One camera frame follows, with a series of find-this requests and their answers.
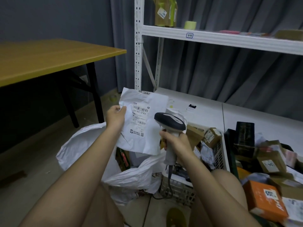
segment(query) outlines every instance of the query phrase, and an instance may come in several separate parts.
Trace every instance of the dark gray wall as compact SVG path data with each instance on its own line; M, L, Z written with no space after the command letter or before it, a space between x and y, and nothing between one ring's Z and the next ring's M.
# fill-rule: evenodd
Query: dark gray wall
M65 38L113 47L109 0L0 0L0 41ZM101 95L117 86L115 59L95 62ZM73 68L81 76L86 67ZM68 88L75 109L92 101ZM0 88L0 152L67 115L51 75Z

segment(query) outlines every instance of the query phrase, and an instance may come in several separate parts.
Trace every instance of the white metal shelving unit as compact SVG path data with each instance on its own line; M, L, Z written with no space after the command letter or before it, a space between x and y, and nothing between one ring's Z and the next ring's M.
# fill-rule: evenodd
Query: white metal shelving unit
M197 96L191 96L183 93L177 93L170 90L164 90L159 87L160 72L161 72L161 62L163 45L165 38L184 40L184 41L194 41L208 44L226 45L239 48L249 48L258 49L263 51L272 51L280 53L288 53L295 55L303 55L303 42L301 41L290 41L281 40L275 38L266 38L258 36L249 35L239 35L239 34L225 34L218 32L207 32L201 30L185 30L181 28L168 28L168 27L158 27L158 26L147 26L144 25L144 0L134 0L134 69L135 78L134 85L135 89L141 90L141 75L142 75L142 58L146 64L149 76L153 83L155 92L160 94L169 95L170 98L177 101L176 105L181 111L186 109L188 103L195 102L206 110L203 110L202 116L210 116L212 120L217 121L218 127L224 127L225 131L228 128L235 129L237 121L245 120L246 122L254 122L256 132L263 132L265 137L270 139L281 139L287 142L288 145L294 146L294 151L299 155L303 156L303 139L300 139L295 135L295 141L292 138L283 138L284 132L287 131L290 134L302 134L303 135L303 122L294 121L292 119L287 119L279 116L274 116L271 114L261 113L250 109L243 109L233 105L222 104L214 100L206 100ZM158 53L157 53L157 66L155 71L155 78L153 77L152 70L150 69L144 48L142 36L152 36L159 37ZM218 104L222 106L222 115L220 113L212 113L212 110L218 110ZM189 120L196 121L199 118L200 122L207 122L207 120L201 119L201 116L192 115Z

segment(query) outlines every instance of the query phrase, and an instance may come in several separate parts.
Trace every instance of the table leg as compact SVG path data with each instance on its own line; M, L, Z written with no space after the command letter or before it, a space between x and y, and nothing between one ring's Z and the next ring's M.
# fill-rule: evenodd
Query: table leg
M74 108L73 108L73 105L71 104L71 100L67 94L67 91L66 91L66 88L65 88L65 85L62 84L60 82L60 80L56 80L57 84L58 84L58 87L59 87L59 90L60 90L60 93L61 93L61 96L63 98L63 101L64 101L64 104L66 106L66 109L71 117L71 121L73 122L73 125L75 128L78 128L79 127L79 123L78 123L78 120L77 120L77 117L76 117L76 114L75 114L75 111L74 111Z
M98 82L97 82L97 76L96 76L96 71L95 71L95 64L94 62L86 64L87 67L87 72L89 74L89 82L91 84L92 88L92 93L95 101L95 106L96 106L96 111L97 111L97 117L99 123L104 122L104 117L103 117L103 110L102 110L102 105L101 105L101 100L100 100L100 95L99 95L99 88L98 88Z

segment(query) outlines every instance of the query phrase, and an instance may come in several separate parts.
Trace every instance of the tiled floor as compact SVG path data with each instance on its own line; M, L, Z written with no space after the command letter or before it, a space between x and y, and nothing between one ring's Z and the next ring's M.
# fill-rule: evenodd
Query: tiled floor
M117 104L119 98L119 94L103 97L104 112ZM78 120L81 127L97 123L94 106L78 116ZM24 170L28 175L5 188L0 188L0 226L17 226L47 188L63 173L55 156L60 147L78 129L69 122L68 125L60 127L18 154L5 158L0 156L1 178L20 170ZM162 227L166 225L166 213L171 207L182 210L188 223L190 209L179 206L173 200L155 200L150 196L144 196L132 200L127 206L119 206L119 209L132 227Z

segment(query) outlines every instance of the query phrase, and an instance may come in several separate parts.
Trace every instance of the tape roll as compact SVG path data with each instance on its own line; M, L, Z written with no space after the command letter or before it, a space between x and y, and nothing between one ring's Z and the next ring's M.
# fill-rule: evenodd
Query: tape roll
M195 21L186 21L184 29L195 30L197 23Z

